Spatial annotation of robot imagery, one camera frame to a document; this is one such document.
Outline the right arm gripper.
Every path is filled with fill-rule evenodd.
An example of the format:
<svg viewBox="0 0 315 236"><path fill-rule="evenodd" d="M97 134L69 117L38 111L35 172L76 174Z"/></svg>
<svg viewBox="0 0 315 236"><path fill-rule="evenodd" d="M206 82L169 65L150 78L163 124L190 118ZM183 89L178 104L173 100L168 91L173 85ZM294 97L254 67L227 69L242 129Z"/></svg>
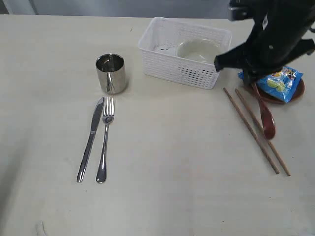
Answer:
<svg viewBox="0 0 315 236"><path fill-rule="evenodd" d="M315 22L313 0L255 0L254 26L247 40L214 59L216 71L243 69L246 86L256 74L277 71L302 55L315 51L312 39L303 39Z"/></svg>

